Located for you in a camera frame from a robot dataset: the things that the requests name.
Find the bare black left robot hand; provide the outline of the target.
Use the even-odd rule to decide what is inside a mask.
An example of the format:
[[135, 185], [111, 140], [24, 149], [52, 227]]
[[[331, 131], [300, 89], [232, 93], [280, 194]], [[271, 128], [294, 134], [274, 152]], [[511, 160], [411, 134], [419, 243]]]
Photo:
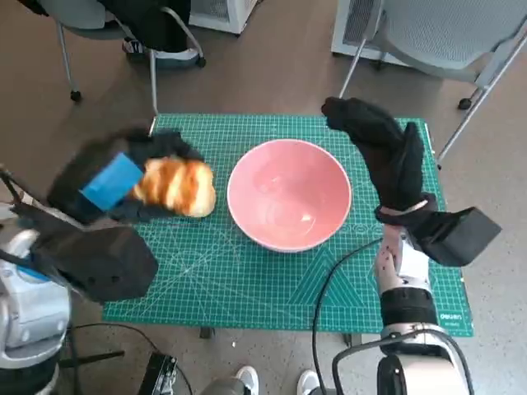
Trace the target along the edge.
[[90, 140], [54, 179], [47, 200], [83, 225], [105, 216], [122, 223], [168, 217], [161, 205], [129, 196], [146, 173], [147, 161], [167, 156], [203, 158], [176, 129], [151, 135], [145, 127], [132, 127]]

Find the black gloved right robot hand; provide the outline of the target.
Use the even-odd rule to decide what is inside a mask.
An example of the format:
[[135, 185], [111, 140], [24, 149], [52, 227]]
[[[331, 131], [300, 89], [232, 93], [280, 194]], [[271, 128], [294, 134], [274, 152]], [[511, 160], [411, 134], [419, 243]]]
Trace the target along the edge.
[[361, 153], [382, 207], [407, 211], [425, 200], [415, 123], [401, 128], [387, 111], [357, 98], [329, 97], [321, 111], [327, 126], [345, 132]]

